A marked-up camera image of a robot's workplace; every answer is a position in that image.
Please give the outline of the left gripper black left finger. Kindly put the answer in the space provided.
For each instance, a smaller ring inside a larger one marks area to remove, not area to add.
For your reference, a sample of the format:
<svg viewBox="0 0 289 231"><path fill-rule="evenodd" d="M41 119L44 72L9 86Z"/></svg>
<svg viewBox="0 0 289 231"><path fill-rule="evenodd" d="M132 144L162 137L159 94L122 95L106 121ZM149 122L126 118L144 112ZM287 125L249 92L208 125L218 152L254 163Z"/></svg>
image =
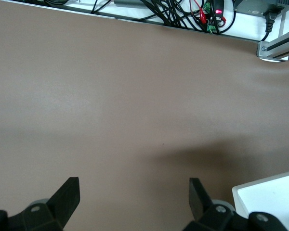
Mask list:
<svg viewBox="0 0 289 231"><path fill-rule="evenodd" d="M70 177L45 203L9 217L0 210L0 231L62 231L80 203L79 178Z"/></svg>

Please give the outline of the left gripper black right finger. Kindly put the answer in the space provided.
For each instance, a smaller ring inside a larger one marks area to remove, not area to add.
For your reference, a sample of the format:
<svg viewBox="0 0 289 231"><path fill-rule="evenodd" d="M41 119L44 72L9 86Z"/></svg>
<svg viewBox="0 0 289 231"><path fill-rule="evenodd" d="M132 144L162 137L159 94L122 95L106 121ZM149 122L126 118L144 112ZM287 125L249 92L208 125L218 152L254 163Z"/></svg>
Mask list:
<svg viewBox="0 0 289 231"><path fill-rule="evenodd" d="M247 218L240 216L226 201L212 200L200 179L189 179L189 206L194 220L185 231L286 231L275 216L265 212L252 212Z"/></svg>

